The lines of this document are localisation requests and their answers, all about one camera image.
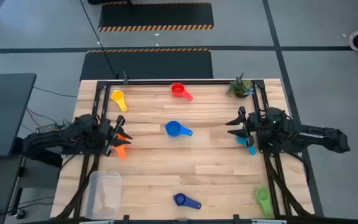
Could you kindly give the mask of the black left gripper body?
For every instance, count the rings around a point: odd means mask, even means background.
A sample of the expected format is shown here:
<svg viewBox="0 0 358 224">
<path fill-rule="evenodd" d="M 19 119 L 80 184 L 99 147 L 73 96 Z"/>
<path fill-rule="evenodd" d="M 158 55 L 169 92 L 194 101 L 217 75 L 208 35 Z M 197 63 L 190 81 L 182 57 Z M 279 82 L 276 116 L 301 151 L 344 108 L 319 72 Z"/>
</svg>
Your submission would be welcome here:
<svg viewBox="0 0 358 224">
<path fill-rule="evenodd" d="M 102 155 L 109 156 L 111 154 L 111 148 L 114 147 L 114 139 L 117 139 L 116 128 L 122 126 L 125 123 L 125 118 L 122 115 L 119 115 L 116 119 L 116 125 L 111 125 L 111 120 L 103 118 L 100 123 L 99 133 L 100 133 L 100 143 L 103 146 L 101 151 Z"/>
</svg>

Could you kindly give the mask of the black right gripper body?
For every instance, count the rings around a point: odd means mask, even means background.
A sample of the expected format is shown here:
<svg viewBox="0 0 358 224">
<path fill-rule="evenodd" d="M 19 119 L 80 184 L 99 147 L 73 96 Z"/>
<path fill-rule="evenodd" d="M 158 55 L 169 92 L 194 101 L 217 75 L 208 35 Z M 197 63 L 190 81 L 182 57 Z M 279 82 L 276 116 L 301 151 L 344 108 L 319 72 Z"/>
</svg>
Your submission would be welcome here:
<svg viewBox="0 0 358 224">
<path fill-rule="evenodd" d="M 246 109 L 243 106 L 239 108 L 239 116 L 242 118 L 243 129 L 246 131 L 244 136 L 246 146 L 252 147 L 255 141 L 251 132 L 255 132 L 257 130 L 257 126 L 260 123 L 260 116 L 258 112 L 251 112 L 248 116 L 246 116 Z"/>
</svg>

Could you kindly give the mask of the orange measuring cup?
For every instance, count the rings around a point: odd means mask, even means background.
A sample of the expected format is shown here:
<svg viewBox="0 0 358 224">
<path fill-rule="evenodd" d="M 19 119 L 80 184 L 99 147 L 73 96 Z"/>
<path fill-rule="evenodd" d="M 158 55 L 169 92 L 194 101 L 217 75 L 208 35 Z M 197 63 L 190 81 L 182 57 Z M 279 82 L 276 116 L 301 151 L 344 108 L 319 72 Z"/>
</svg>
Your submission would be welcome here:
<svg viewBox="0 0 358 224">
<path fill-rule="evenodd" d="M 117 138 L 120 140 L 127 139 L 124 136 L 121 136 L 120 134 L 117 135 Z M 118 158 L 120 158 L 120 159 L 126 158 L 125 145 L 115 146 L 114 149 L 115 149 L 115 152 L 116 152 Z"/>
</svg>

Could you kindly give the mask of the cyan measuring cup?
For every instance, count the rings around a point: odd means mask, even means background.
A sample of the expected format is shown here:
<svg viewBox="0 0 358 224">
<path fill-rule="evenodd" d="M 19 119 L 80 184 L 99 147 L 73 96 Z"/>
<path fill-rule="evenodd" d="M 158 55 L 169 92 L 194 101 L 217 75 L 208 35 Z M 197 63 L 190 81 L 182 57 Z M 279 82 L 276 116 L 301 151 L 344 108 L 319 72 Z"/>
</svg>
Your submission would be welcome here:
<svg viewBox="0 0 358 224">
<path fill-rule="evenodd" d="M 236 137 L 236 140 L 239 144 L 242 144 L 243 146 L 245 146 L 250 155 L 255 155 L 256 154 L 256 150 L 254 147 L 255 141 L 253 136 L 249 136 L 247 138 L 241 138 L 239 136 Z"/>
</svg>

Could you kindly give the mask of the yellow measuring cup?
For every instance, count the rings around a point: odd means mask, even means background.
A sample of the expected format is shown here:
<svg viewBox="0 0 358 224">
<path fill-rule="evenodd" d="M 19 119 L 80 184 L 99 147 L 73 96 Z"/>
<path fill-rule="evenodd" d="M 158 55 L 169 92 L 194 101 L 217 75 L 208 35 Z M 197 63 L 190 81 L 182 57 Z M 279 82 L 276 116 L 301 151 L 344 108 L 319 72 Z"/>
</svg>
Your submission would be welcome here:
<svg viewBox="0 0 358 224">
<path fill-rule="evenodd" d="M 124 93 L 121 90 L 114 90 L 111 94 L 111 99 L 115 102 L 122 112 L 127 111 L 127 105 L 124 99 Z"/>
</svg>

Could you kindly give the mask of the medium blue measuring cup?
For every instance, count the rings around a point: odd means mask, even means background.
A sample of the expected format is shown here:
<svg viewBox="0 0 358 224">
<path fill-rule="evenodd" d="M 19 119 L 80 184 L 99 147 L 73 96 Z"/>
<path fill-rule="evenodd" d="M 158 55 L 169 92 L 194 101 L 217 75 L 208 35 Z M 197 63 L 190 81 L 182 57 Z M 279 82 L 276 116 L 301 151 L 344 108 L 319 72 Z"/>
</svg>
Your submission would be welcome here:
<svg viewBox="0 0 358 224">
<path fill-rule="evenodd" d="M 187 135 L 187 136 L 193 135 L 192 130 L 186 128 L 178 121 L 169 121 L 167 124 L 165 124 L 165 130 L 167 134 L 171 137 L 177 137 L 179 135 Z"/>
</svg>

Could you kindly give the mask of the green measuring cup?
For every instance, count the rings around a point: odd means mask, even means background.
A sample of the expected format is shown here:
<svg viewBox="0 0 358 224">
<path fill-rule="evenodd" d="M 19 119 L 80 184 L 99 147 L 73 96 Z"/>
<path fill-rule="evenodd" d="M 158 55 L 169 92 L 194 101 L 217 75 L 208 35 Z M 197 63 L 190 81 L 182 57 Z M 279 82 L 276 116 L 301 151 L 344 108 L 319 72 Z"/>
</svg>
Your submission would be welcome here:
<svg viewBox="0 0 358 224">
<path fill-rule="evenodd" d="M 273 217 L 272 207 L 270 204 L 269 190 L 264 186 L 260 185 L 255 192 L 255 197 L 260 203 L 264 217 Z"/>
</svg>

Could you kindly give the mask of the red measuring cup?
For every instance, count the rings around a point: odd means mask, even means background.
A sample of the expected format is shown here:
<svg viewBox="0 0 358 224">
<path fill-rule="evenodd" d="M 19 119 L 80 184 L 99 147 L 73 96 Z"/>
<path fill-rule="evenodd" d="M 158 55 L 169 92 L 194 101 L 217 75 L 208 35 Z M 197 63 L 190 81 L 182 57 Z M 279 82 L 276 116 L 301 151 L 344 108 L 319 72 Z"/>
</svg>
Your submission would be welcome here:
<svg viewBox="0 0 358 224">
<path fill-rule="evenodd" d="M 189 101 L 193 100 L 193 96 L 187 91 L 185 85 L 182 83 L 173 83 L 171 85 L 171 91 L 173 96 L 184 97 Z"/>
</svg>

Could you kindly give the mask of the dark blue measuring cup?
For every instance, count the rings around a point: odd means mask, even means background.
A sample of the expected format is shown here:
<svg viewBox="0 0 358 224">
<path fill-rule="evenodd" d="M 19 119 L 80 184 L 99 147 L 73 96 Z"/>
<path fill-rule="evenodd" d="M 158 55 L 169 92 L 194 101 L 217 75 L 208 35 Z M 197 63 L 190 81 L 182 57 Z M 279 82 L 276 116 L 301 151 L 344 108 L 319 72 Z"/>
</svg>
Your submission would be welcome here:
<svg viewBox="0 0 358 224">
<path fill-rule="evenodd" d="M 177 206 L 190 207 L 197 210 L 201 209 L 201 204 L 192 198 L 189 198 L 185 194 L 178 193 L 173 196 L 173 200 Z"/>
</svg>

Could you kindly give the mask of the small potted succulent plant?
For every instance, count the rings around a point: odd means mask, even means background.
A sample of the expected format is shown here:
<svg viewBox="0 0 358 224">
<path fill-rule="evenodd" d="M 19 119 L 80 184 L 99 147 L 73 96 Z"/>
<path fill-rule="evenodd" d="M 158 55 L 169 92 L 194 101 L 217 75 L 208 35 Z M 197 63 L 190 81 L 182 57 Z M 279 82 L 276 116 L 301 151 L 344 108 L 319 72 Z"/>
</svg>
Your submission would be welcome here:
<svg viewBox="0 0 358 224">
<path fill-rule="evenodd" d="M 235 80 L 230 82 L 228 95 L 235 95 L 237 98 L 246 98 L 254 94 L 254 87 L 252 80 L 244 80 L 244 74 L 240 74 Z"/>
</svg>

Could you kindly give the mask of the clear plastic container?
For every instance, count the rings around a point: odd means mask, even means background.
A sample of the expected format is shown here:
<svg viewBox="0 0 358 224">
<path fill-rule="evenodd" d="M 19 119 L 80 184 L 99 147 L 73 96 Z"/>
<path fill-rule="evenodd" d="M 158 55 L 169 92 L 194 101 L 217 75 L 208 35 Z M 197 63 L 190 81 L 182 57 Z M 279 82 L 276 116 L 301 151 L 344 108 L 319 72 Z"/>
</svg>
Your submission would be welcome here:
<svg viewBox="0 0 358 224">
<path fill-rule="evenodd" d="M 85 217 L 115 219 L 121 206 L 123 179 L 118 172 L 92 172 L 85 192 Z"/>
</svg>

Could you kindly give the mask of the black power adapter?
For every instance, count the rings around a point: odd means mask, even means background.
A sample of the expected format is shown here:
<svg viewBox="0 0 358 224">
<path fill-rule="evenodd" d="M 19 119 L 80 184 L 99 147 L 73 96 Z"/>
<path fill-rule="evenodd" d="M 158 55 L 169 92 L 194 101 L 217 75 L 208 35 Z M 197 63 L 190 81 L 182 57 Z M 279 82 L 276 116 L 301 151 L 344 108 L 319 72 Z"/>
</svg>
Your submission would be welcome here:
<svg viewBox="0 0 358 224">
<path fill-rule="evenodd" d="M 48 124 L 45 126 L 39 126 L 38 128 L 36 128 L 36 133 L 37 134 L 42 134 L 42 133 L 48 133 L 51 131 L 58 131 L 60 129 L 59 125 L 57 125 L 56 123 L 53 124 Z"/>
</svg>

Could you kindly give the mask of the black striped-edge floor mat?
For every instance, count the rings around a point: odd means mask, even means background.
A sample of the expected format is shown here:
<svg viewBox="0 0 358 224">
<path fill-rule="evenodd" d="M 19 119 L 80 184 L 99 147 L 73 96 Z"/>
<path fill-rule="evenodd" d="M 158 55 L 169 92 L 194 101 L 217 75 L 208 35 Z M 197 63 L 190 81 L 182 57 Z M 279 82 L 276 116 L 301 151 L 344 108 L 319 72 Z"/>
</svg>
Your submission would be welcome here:
<svg viewBox="0 0 358 224">
<path fill-rule="evenodd" d="M 211 52 L 206 48 L 90 50 L 80 80 L 210 79 Z"/>
<path fill-rule="evenodd" d="M 140 32 L 159 30 L 211 30 L 214 28 L 209 2 L 103 4 L 98 31 Z"/>
</svg>

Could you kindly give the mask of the dark grey desk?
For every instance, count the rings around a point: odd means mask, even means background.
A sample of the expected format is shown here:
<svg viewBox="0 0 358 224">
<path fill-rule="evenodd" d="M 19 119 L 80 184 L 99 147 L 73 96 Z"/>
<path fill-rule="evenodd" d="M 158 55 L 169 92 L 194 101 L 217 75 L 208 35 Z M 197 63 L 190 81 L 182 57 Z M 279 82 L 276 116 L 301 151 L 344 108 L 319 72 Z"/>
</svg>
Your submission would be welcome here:
<svg viewBox="0 0 358 224">
<path fill-rule="evenodd" d="M 12 154 L 35 79 L 34 73 L 0 74 L 0 157 Z"/>
</svg>

